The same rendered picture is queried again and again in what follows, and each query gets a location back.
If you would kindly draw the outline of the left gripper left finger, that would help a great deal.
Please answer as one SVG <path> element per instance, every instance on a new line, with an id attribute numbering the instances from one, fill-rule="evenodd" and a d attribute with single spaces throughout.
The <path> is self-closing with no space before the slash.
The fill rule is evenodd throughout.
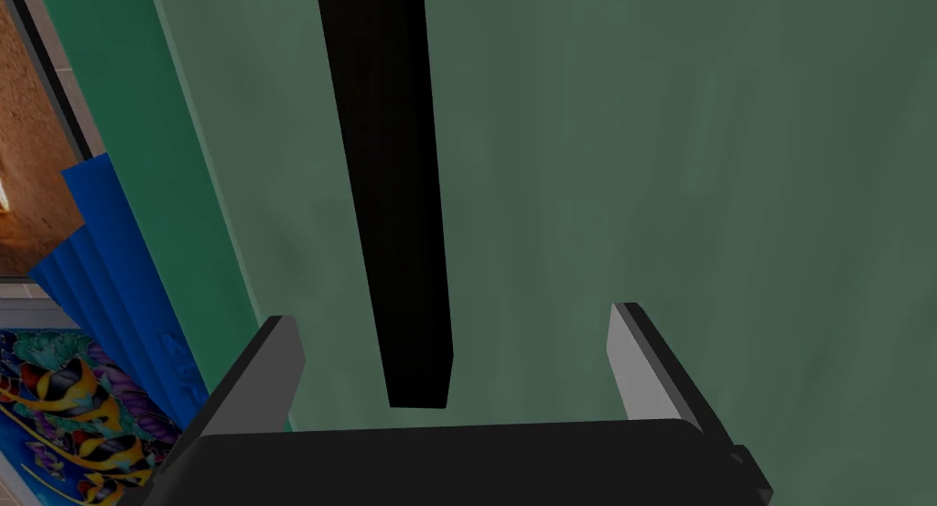
<path id="1" fill-rule="evenodd" d="M 282 432 L 305 363 L 296 319 L 269 317 L 183 436 Z"/>

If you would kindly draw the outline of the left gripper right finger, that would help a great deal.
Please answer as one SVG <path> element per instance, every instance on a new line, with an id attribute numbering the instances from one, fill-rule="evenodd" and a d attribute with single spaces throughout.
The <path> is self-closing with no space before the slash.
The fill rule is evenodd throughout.
<path id="1" fill-rule="evenodd" d="M 612 306 L 606 351 L 628 419 L 678 419 L 704 433 L 721 431 L 714 410 L 638 304 Z"/>

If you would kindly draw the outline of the blue curtain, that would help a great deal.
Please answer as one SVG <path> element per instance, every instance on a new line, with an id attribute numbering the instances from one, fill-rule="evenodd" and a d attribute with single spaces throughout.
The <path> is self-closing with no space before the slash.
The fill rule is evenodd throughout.
<path id="1" fill-rule="evenodd" d="M 62 174 L 83 223 L 29 276 L 186 428 L 209 392 L 113 163 L 103 154 Z"/>

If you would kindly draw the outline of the green cupboard door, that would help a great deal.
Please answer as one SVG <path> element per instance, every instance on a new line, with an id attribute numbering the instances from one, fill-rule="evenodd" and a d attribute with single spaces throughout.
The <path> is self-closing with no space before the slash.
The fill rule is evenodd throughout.
<path id="1" fill-rule="evenodd" d="M 318 0 L 43 0 L 207 385 L 297 430 L 611 420 L 639 304 L 775 490 L 937 506 L 937 0 L 425 0 L 455 359 L 392 409 Z"/>

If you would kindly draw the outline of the colourful fish picture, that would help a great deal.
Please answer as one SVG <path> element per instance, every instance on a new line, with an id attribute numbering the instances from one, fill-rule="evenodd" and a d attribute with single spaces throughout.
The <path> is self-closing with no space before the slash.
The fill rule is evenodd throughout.
<path id="1" fill-rule="evenodd" d="M 0 455 L 41 506 L 118 506 L 181 433 L 86 333 L 0 329 Z"/>

